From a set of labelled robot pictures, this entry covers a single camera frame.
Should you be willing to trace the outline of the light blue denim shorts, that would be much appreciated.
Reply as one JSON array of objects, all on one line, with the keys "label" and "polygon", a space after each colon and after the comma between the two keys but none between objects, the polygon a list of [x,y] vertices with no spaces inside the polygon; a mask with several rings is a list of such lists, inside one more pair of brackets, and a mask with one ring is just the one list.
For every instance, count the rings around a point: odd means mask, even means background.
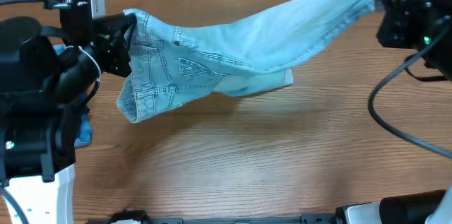
[{"label": "light blue denim shorts", "polygon": [[132,123],[211,93],[232,97],[292,85],[292,69],[322,52],[381,0],[291,0],[228,24],[185,28],[130,8],[131,74],[117,107]]}]

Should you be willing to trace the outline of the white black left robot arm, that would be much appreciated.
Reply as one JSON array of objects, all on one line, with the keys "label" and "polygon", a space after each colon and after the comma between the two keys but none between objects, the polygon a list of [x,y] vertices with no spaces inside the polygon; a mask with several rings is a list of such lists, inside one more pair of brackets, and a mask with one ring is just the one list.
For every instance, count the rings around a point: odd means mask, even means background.
[{"label": "white black left robot arm", "polygon": [[1,195],[14,223],[72,223],[75,140],[103,73],[131,73],[137,20],[1,22]]}]

